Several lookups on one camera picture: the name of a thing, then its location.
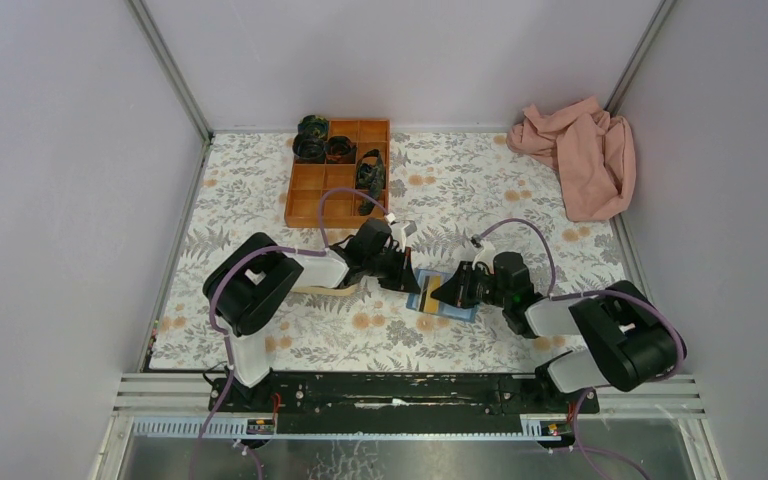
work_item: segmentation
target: pink towel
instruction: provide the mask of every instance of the pink towel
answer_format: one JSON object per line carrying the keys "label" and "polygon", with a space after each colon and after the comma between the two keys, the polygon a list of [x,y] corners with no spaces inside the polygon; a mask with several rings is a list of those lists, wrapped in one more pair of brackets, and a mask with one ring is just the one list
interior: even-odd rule
{"label": "pink towel", "polygon": [[596,97],[543,116],[525,109],[525,121],[508,133],[508,147],[555,169],[567,218],[607,220],[626,210],[636,175],[631,127],[611,118]]}

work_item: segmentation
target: white wall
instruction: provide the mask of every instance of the white wall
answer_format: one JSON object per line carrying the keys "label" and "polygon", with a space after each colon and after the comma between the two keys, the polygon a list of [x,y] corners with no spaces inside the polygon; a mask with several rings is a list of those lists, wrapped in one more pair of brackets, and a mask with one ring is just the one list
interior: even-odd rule
{"label": "white wall", "polygon": [[85,478],[200,142],[122,1],[0,1],[0,479]]}
{"label": "white wall", "polygon": [[148,0],[215,129],[301,116],[507,129],[604,103],[657,0]]}
{"label": "white wall", "polygon": [[646,276],[730,478],[768,478],[768,2],[681,2],[622,113]]}

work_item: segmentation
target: floral tablecloth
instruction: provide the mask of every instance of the floral tablecloth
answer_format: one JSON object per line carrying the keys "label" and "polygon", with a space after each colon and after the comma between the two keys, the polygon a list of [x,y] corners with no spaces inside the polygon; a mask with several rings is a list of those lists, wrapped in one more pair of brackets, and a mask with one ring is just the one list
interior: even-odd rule
{"label": "floral tablecloth", "polygon": [[[150,369],[204,369],[225,360],[207,320],[205,278],[251,234],[281,245],[321,248],[315,229],[284,225],[290,134],[216,136],[156,339]],[[397,133],[392,136],[390,209],[416,221],[409,239],[415,268],[454,271],[475,250],[467,241],[493,223],[522,217],[546,234],[558,267],[557,292],[623,278],[608,223],[572,223],[555,173],[510,152],[504,135]],[[330,230],[331,241],[350,230]],[[526,227],[490,237],[498,251],[521,252],[538,288],[549,281],[546,255]],[[481,307],[475,323],[405,308],[407,296],[364,279],[348,297],[291,293],[267,325],[266,350],[280,370],[528,372],[580,345],[577,337],[515,336],[500,309]]]}

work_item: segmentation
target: pink cloth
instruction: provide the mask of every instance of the pink cloth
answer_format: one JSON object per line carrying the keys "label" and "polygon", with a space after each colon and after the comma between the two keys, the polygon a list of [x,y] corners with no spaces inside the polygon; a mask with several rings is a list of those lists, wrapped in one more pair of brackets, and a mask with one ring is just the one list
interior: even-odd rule
{"label": "pink cloth", "polygon": [[631,127],[611,118],[596,97],[552,115],[525,109],[525,121],[508,133],[508,148],[555,169],[567,218],[607,220],[626,210],[637,173]]}

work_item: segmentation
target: orange tray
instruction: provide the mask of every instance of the orange tray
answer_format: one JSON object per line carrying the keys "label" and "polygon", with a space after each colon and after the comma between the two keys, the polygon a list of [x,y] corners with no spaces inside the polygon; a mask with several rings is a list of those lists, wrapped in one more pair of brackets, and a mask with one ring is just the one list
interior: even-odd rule
{"label": "orange tray", "polygon": [[[293,162],[290,188],[287,190],[287,206],[284,221],[290,228],[319,227],[316,211],[319,199],[328,190],[337,187],[355,188],[355,172],[366,152],[377,148],[384,159],[387,170],[386,184],[378,199],[384,208],[388,207],[390,183],[390,121],[387,119],[334,119],[328,122],[328,138],[345,136],[357,144],[357,159],[354,165],[304,164]],[[375,207],[369,215],[359,215],[358,207],[364,198],[349,192],[339,192],[325,200],[323,218],[328,228],[358,228],[367,218],[382,218],[384,212]]]}

